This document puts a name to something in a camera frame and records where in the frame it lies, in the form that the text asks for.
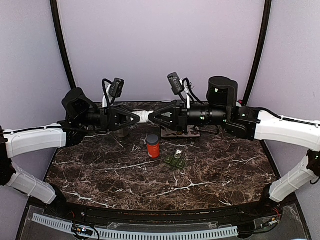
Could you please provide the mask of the white pill bottle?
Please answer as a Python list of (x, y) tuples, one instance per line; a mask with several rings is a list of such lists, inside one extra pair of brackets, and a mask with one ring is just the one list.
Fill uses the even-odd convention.
[(133, 111), (133, 114), (139, 116), (139, 124), (146, 124), (150, 123), (149, 115), (153, 113), (153, 111), (147, 111), (147, 110), (140, 110), (140, 111)]

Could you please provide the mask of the red pill bottle grey lid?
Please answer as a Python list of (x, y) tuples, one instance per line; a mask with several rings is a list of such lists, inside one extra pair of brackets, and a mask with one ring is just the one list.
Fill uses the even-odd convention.
[(160, 155), (159, 137), (155, 134), (150, 134), (146, 138), (147, 153), (150, 158), (158, 158)]

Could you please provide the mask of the green pill organizer box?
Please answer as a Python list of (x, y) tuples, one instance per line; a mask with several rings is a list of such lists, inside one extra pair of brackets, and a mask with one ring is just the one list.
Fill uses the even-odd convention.
[(186, 166), (186, 161), (183, 159), (183, 150), (176, 149), (174, 155), (168, 155), (164, 159), (164, 163), (177, 169), (183, 169)]

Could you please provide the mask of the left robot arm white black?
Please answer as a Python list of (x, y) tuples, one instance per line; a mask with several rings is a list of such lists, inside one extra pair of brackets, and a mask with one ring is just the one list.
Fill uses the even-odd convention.
[(70, 90), (62, 100), (63, 121), (47, 126), (0, 131), (0, 184), (51, 205), (60, 218), (67, 218), (70, 206), (49, 183), (39, 180), (12, 162), (16, 156), (52, 148), (68, 148), (82, 142), (89, 133), (115, 132), (140, 122), (140, 116), (121, 106), (99, 108), (81, 88)]

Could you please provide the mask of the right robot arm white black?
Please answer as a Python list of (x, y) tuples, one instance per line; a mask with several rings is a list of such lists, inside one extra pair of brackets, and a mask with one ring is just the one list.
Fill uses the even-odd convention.
[(172, 131), (186, 132), (188, 126), (220, 126), (244, 140), (276, 141), (308, 149), (300, 163), (263, 189), (255, 213), (266, 217), (287, 196), (307, 183), (320, 180), (320, 123), (278, 115), (261, 107), (237, 106), (238, 83), (223, 76), (208, 80), (206, 104), (172, 101), (149, 114), (148, 119)]

